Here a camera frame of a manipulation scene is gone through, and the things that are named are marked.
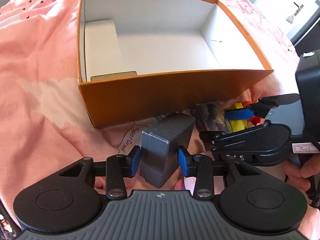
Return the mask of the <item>person's right hand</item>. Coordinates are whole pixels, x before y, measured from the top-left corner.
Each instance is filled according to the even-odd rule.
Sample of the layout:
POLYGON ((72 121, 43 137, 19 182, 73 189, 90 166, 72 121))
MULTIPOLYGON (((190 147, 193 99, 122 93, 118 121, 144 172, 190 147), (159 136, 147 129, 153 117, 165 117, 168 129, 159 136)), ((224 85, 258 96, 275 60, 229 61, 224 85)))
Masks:
POLYGON ((308 178, 319 173, 319 154, 313 155, 302 167, 285 160, 281 163, 281 168, 288 176, 287 183, 306 194, 311 188, 308 178))

